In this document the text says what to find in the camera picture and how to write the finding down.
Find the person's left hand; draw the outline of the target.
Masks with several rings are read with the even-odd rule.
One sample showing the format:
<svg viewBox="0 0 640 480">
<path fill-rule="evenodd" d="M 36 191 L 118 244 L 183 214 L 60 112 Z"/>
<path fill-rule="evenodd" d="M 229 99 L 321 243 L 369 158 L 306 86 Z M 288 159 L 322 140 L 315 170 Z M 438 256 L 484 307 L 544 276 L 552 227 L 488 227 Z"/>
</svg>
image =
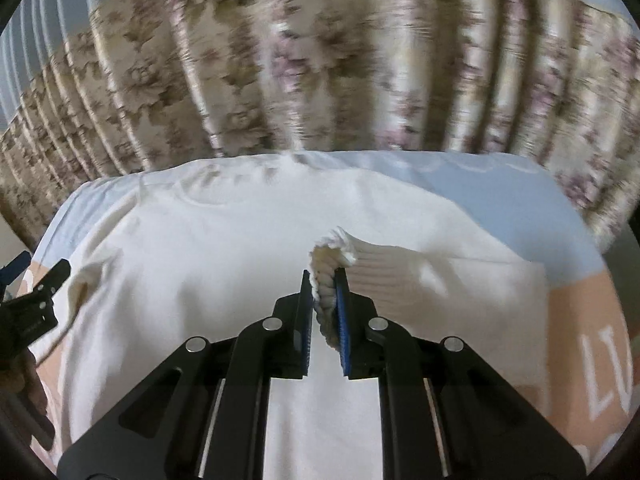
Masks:
<svg viewBox="0 0 640 480">
<path fill-rule="evenodd" d="M 8 393 L 25 393 L 38 413 L 47 414 L 47 395 L 36 370 L 35 357 L 28 349 L 12 360 L 1 361 L 0 388 Z"/>
</svg>

